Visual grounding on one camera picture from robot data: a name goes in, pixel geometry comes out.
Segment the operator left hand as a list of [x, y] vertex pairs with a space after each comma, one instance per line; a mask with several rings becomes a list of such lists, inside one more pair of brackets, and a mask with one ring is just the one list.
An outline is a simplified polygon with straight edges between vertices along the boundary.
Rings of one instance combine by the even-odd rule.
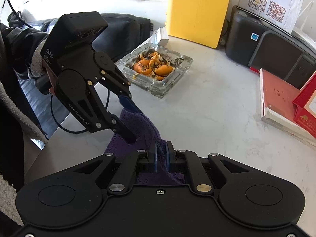
[[46, 62], [44, 60], [42, 61], [42, 66], [46, 69], [49, 81], [51, 83], [51, 87], [49, 88], [49, 92], [52, 95], [55, 95], [55, 85], [56, 85], [57, 77], [55, 76], [53, 71], [51, 71], [51, 69], [49, 68], [49, 66], [46, 64]]

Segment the operator left forearm sleeve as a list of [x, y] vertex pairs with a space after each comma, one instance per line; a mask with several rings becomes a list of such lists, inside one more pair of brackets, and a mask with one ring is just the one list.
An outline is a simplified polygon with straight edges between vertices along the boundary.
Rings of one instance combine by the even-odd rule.
[[19, 74], [28, 72], [31, 78], [45, 75], [40, 52], [47, 37], [48, 33], [37, 29], [1, 24], [1, 72], [14, 69]]

